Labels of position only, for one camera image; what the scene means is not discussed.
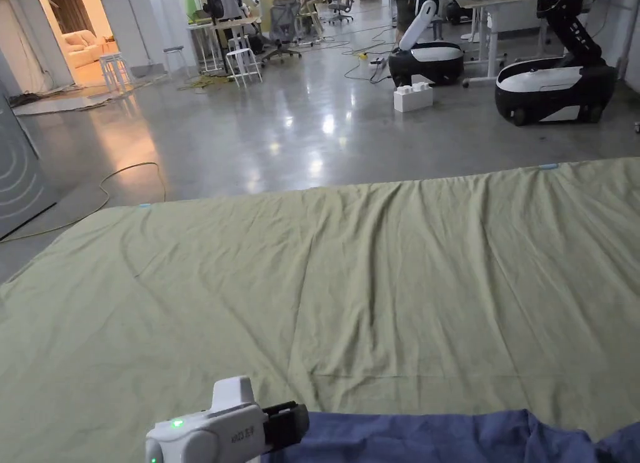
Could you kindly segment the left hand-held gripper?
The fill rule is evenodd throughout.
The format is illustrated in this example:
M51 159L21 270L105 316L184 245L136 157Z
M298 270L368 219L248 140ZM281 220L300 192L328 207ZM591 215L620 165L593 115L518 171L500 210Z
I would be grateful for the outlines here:
M295 401L261 407L251 379L218 380L209 409L157 422L146 434L146 462L260 462L300 443L309 412Z

